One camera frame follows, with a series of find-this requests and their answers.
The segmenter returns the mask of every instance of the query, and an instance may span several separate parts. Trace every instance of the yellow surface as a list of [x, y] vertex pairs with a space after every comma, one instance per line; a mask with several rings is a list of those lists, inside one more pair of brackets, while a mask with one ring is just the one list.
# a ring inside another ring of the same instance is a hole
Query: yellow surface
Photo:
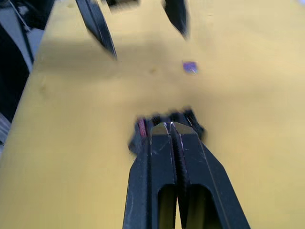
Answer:
[[305, 228], [305, 7], [190, 0], [187, 42], [159, 0], [102, 9], [118, 61], [56, 1], [0, 162], [0, 228], [122, 228], [136, 116], [185, 105], [251, 227]]

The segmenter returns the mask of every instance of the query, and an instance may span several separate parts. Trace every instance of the blurry black object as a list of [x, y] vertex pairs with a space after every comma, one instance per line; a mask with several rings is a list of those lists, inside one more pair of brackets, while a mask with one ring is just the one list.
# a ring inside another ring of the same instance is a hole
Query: blurry black object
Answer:
[[29, 69], [19, 48], [0, 24], [0, 112], [12, 122]]
[[202, 143], [192, 110], [140, 118], [129, 149], [137, 155], [127, 187], [123, 229], [249, 229], [230, 179]]
[[[116, 57], [112, 38], [99, 5], [94, 0], [76, 0], [76, 2], [88, 30]], [[112, 8], [122, 4], [138, 3], [139, 0], [106, 0], [106, 2]], [[187, 10], [184, 0], [165, 0], [164, 10], [172, 25], [183, 37], [186, 37]]]
[[55, 0], [11, 0], [26, 6], [28, 12], [23, 16], [27, 25], [44, 30]]
[[165, 0], [165, 13], [183, 37], [187, 35], [187, 10], [184, 0]]
[[0, 0], [0, 9], [10, 7], [9, 0]]
[[16, 2], [14, 0], [10, 0], [10, 4], [15, 11], [15, 15], [16, 15], [19, 27], [20, 27], [20, 31], [21, 31], [21, 34], [23, 36], [23, 40], [24, 40], [25, 46], [27, 48], [27, 51], [28, 51], [28, 54], [29, 54], [29, 57], [30, 57], [30, 61], [33, 64], [34, 63], [34, 55], [33, 55], [33, 52], [32, 52], [31, 46], [30, 46], [29, 38], [27, 36], [27, 32], [30, 31], [30, 28], [28, 27], [28, 25], [24, 21], [22, 15], [20, 14], [20, 11], [19, 11], [19, 8], [18, 8], [18, 5], [16, 4]]
[[116, 51], [99, 5], [92, 0], [76, 0], [82, 19], [94, 37], [116, 57]]

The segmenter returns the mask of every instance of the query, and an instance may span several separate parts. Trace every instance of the yellow table surface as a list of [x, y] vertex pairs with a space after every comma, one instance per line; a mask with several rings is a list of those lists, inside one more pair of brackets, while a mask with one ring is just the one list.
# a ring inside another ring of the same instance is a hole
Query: yellow table surface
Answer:
[[305, 7], [188, 7], [185, 41], [159, 0], [113, 13], [103, 4], [115, 61], [75, 1], [56, 1], [0, 161], [1, 229], [122, 228], [136, 116], [185, 105], [250, 226], [305, 228]]

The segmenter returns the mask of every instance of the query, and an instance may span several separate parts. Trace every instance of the purple block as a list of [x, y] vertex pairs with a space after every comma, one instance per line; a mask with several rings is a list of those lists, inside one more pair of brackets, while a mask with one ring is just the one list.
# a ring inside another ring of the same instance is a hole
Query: purple block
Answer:
[[191, 74], [197, 74], [198, 73], [198, 68], [196, 62], [183, 62], [183, 69], [187, 73]]

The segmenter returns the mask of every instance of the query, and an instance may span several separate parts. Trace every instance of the small purple object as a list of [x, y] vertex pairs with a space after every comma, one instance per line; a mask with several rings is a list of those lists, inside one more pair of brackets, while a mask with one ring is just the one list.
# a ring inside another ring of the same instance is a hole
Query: small purple object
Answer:
[[196, 62], [183, 62], [183, 69], [187, 73], [191, 74], [197, 74], [198, 73], [198, 68]]

